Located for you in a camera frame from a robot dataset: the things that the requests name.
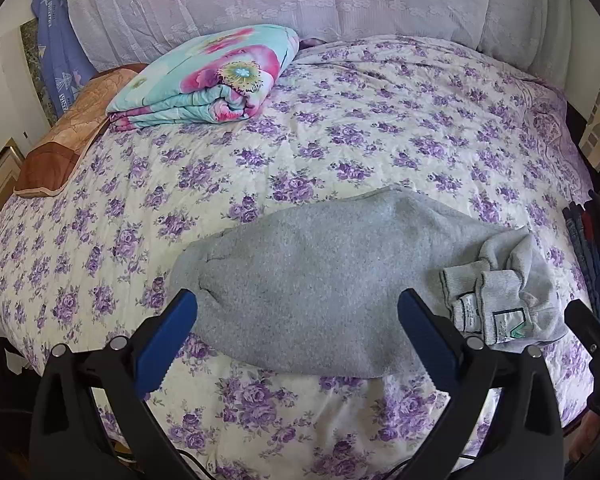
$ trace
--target brown blanket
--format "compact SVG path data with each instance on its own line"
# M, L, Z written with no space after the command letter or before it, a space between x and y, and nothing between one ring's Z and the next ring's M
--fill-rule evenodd
M109 126L109 102L145 66L125 65L91 79L71 108L29 152L13 192L24 198L60 193L91 143Z

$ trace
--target stack of folded jeans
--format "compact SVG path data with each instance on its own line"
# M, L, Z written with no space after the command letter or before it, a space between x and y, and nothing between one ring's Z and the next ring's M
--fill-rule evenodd
M567 231L594 314L600 320L600 192L589 191L591 200L583 206L571 202L562 210Z

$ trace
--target bed cover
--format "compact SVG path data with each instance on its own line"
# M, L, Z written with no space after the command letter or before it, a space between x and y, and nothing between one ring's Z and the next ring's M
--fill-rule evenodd
M560 210L590 179L557 91L444 40L378 36L302 51L259 116L107 132L56 198L0 213L0 325L38 371L49 349L101 348L165 306L190 242L307 202L400 183L473 218L528 224L558 300L586 300ZM543 349L563 423L592 388L570 333ZM377 479L448 400L427 376L275 374L191 334L147 403L218 478ZM493 415L490 396L467 452ZM119 429L106 400L107 431Z

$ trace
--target bed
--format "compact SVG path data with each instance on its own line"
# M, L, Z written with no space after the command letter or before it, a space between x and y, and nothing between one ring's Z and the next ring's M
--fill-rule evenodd
M100 348L160 312L190 242L391 183L472 218L528 224L556 301L587 302L560 210L583 202L590 178L565 113L560 92L446 40L303 50L256 118L107 132L60 196L11 198L0 213L0 325L42 371L55 343ZM592 387L588 354L571 333L542 351L566 424ZM447 400L422 375L275 374L192 333L147 403L172 442L219 478L371 479L414 453ZM106 399L98 405L120 437Z

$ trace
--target turquoise floral blanket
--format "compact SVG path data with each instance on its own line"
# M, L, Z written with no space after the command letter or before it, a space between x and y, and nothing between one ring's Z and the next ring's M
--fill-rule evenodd
M193 38L142 70L110 102L116 131L252 117L298 53L290 28L255 25Z

